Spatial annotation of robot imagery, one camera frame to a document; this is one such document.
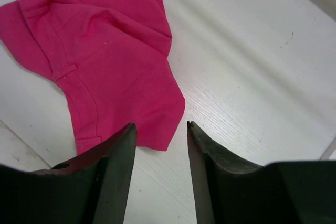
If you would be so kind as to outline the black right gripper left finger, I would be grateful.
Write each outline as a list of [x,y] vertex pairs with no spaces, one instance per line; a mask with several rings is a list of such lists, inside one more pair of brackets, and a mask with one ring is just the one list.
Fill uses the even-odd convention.
[[1,223],[123,223],[136,125],[51,169],[1,166]]

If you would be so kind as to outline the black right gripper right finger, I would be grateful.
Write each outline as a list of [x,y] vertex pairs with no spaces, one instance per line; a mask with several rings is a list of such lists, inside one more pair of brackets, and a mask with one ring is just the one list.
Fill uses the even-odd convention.
[[187,123],[198,223],[335,223],[335,161],[260,166]]

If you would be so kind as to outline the pink trousers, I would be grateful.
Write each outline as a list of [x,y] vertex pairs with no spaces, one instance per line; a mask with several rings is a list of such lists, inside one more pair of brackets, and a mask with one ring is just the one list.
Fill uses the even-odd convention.
[[130,122],[138,146],[167,150],[185,99],[163,0],[16,0],[1,7],[1,40],[61,88],[78,154]]

